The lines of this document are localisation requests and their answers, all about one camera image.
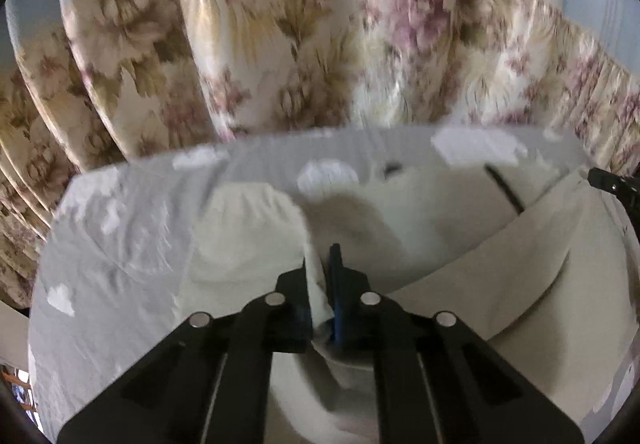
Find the white wall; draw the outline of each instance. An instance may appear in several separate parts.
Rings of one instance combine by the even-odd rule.
[[[29,318],[0,301],[0,362],[28,370]]]

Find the curtain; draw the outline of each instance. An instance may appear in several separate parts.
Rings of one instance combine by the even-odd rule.
[[[27,307],[76,174],[342,125],[571,129],[640,161],[640,86],[547,0],[71,0],[0,79],[0,289]]]

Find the silver rivet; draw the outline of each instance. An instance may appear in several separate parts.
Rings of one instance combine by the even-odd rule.
[[[211,321],[211,316],[206,312],[196,312],[189,316],[189,324],[194,329],[201,329],[202,327],[206,327]]]
[[[456,324],[458,318],[456,318],[455,314],[450,312],[440,312],[436,316],[436,321],[438,322],[438,325],[442,325],[443,327],[452,327]]]
[[[377,305],[380,303],[380,294],[369,291],[368,293],[363,293],[360,296],[360,301],[364,303],[364,305]]]
[[[265,296],[264,300],[267,305],[270,305],[271,307],[277,307],[278,305],[282,305],[284,302],[286,302],[287,298],[283,293],[269,293],[267,294],[267,296]]]

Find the gray fabric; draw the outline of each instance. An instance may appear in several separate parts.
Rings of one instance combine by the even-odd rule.
[[[431,145],[438,130],[252,138],[76,177],[44,248],[31,310],[30,372],[46,434],[54,440],[64,422],[173,328],[191,227],[217,185],[262,181],[300,197],[299,177],[310,162],[341,162],[361,183],[381,175],[387,163],[444,167],[446,151]],[[528,127],[461,129],[449,144],[482,144],[487,132],[510,132],[529,157],[555,166],[588,162],[572,135],[558,140]],[[513,151],[501,157],[509,159]],[[581,423],[590,431],[588,441],[611,420],[635,357],[627,355],[600,409]]]

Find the beige garment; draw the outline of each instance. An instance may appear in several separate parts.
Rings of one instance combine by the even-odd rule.
[[[415,170],[354,185],[303,205],[306,220],[267,185],[220,189],[195,230],[182,315],[235,312],[241,300],[270,291],[277,274],[296,267],[304,254],[312,262],[307,271],[316,350],[274,357],[273,395],[292,426],[312,442],[375,441],[370,363],[332,358],[320,323],[330,312],[317,296],[322,272],[309,242],[324,255],[326,244],[339,241],[344,263],[366,272],[374,288],[409,312],[457,313],[580,421],[638,329],[629,287],[638,270],[623,243],[625,219],[607,207],[610,199],[579,172],[559,182],[552,172],[541,181],[541,172],[535,166],[503,171],[516,194],[527,197],[529,207],[518,217],[482,169]],[[292,244],[296,239],[302,242]],[[243,256],[249,252],[250,258]],[[265,267],[262,256],[274,265]],[[288,267],[278,268],[285,262]],[[245,294],[241,289],[248,284]]]

